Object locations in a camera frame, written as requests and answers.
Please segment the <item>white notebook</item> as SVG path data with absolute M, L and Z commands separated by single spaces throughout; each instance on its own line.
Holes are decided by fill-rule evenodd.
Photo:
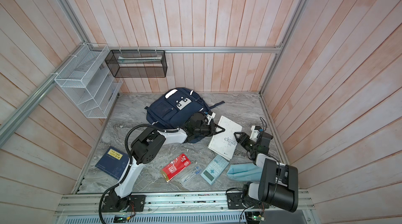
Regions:
M 218 126 L 225 129 L 224 132 L 216 134 L 212 137 L 208 148 L 224 159 L 230 161 L 233 157 L 237 146 L 237 141 L 234 137 L 235 132 L 241 132 L 242 126 L 234 121 L 221 116 Z

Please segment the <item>navy blue student backpack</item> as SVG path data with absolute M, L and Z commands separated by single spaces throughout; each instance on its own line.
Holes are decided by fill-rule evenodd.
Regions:
M 207 112 L 224 103 L 221 101 L 209 106 L 194 90 L 174 88 L 145 108 L 146 119 L 163 130 L 180 128 L 186 134 L 185 142 L 197 143 L 206 137 L 194 134 L 196 121 L 205 120 Z

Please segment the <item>dark blue book underneath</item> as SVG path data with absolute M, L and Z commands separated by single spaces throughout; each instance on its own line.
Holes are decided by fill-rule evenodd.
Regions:
M 107 175 L 119 180 L 128 164 L 127 153 L 110 146 L 104 155 L 95 164 L 95 167 Z

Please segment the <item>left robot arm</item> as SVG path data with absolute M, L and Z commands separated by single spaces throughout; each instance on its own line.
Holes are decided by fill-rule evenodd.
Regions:
M 131 128 L 124 142 L 129 161 L 118 183 L 108 190 L 109 195 L 118 200 L 131 195 L 143 167 L 155 159 L 162 146 L 190 143 L 225 131 L 225 128 L 214 123 L 214 114 L 208 113 L 195 113 L 175 129 L 161 129 L 155 124 L 139 124 Z

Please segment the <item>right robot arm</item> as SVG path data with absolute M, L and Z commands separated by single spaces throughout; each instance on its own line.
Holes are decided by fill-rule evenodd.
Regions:
M 253 164 L 262 168 L 258 183 L 247 182 L 243 186 L 241 200 L 245 208 L 272 205 L 295 212 L 298 208 L 298 170 L 269 156 L 273 136 L 259 129 L 255 141 L 245 132 L 235 132 L 234 137 L 250 154 Z

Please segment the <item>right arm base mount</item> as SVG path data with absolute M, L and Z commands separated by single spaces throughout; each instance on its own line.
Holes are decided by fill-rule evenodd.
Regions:
M 229 188 L 226 190 L 227 206 L 229 209 L 268 209 L 269 205 L 256 199 L 245 196 L 239 188 Z

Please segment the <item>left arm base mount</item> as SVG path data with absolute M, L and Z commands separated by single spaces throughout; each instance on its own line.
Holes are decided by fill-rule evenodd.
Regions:
M 99 212 L 142 212 L 146 195 L 129 195 L 120 198 L 114 190 L 105 192 L 99 202 Z

